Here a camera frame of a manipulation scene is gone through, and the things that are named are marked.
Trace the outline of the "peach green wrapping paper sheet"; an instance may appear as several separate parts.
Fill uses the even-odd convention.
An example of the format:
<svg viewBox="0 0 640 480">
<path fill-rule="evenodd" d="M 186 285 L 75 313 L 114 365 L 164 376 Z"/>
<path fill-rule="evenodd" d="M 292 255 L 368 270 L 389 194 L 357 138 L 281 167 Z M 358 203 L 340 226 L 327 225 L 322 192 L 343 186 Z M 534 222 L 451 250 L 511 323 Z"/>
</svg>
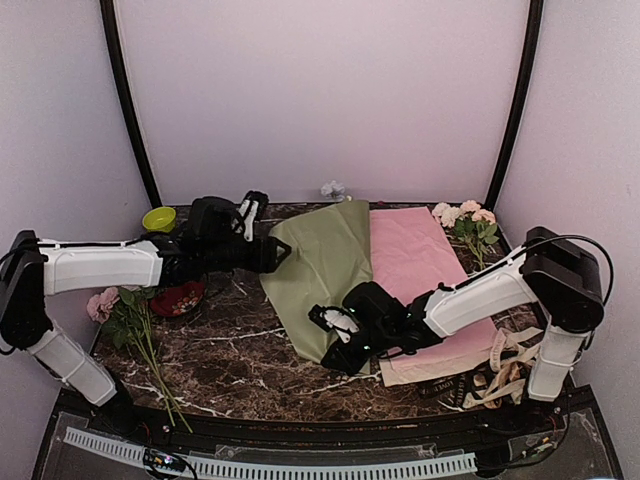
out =
<svg viewBox="0 0 640 480">
<path fill-rule="evenodd" d="M 346 294 L 373 279 L 369 203 L 351 200 L 286 219 L 269 234 L 292 248 L 262 288 L 296 354 L 320 363 L 337 339 L 314 324 L 314 305 L 339 306 Z"/>
</svg>

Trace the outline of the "blue flower stem bunch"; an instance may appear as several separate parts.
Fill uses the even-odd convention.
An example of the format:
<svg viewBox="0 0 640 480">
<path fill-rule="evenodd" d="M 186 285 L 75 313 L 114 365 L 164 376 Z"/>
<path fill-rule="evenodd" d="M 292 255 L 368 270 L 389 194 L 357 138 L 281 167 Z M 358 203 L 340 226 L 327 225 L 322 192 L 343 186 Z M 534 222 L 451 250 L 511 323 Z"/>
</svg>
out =
<svg viewBox="0 0 640 480">
<path fill-rule="evenodd" d="M 341 182 L 331 180 L 320 188 L 320 194 L 333 202 L 341 202 L 346 198 L 346 188 Z"/>
</svg>

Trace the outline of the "black lettered ribbon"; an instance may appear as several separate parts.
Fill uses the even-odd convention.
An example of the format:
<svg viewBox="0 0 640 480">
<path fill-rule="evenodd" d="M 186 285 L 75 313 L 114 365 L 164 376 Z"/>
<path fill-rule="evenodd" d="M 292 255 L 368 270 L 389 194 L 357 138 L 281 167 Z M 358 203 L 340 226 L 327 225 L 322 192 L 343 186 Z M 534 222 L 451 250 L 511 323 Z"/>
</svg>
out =
<svg viewBox="0 0 640 480">
<path fill-rule="evenodd" d="M 419 384 L 418 394 L 423 399 L 447 397 L 452 406 L 461 407 L 468 394 L 477 392 L 488 385 L 490 376 L 489 362 L 485 361 L 469 371 L 422 382 Z"/>
</svg>

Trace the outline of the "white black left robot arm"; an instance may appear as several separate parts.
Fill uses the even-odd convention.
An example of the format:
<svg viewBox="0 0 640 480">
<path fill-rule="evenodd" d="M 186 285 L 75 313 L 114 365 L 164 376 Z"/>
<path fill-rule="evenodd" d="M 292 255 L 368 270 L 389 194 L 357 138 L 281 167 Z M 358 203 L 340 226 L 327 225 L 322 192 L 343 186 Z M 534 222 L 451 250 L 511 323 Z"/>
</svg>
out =
<svg viewBox="0 0 640 480">
<path fill-rule="evenodd" d="M 126 394 L 111 374 L 49 317 L 47 298 L 106 287 L 174 287 L 235 269 L 270 274 L 291 252 L 275 237 L 247 240 L 236 233 L 218 240 L 146 234 L 123 242 L 61 243 L 25 230 L 1 260 L 1 339 L 8 353 L 27 352 L 102 408 L 103 421 L 117 434 L 131 436 L 141 427 L 140 412 L 122 399 Z"/>
</svg>

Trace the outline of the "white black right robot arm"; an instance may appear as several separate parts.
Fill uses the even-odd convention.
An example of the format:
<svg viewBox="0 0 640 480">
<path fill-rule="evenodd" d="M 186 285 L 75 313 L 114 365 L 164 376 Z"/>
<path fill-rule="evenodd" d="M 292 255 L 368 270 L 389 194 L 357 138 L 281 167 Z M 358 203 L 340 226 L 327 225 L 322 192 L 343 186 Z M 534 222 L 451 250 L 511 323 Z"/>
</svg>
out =
<svg viewBox="0 0 640 480">
<path fill-rule="evenodd" d="M 510 424 L 530 434 L 547 420 L 547 402 L 561 394 L 604 320 L 613 286 L 601 283 L 601 260 L 613 265 L 597 241 L 539 226 L 493 265 L 457 284 L 439 283 L 407 303 L 374 281 L 360 283 L 340 306 L 316 306 L 309 313 L 339 335 L 321 364 L 354 376 L 374 357 L 415 355 L 444 345 L 482 320 L 527 310 L 532 319 L 519 330 L 536 327 L 538 343 L 523 383 L 526 399 L 511 410 Z"/>
</svg>

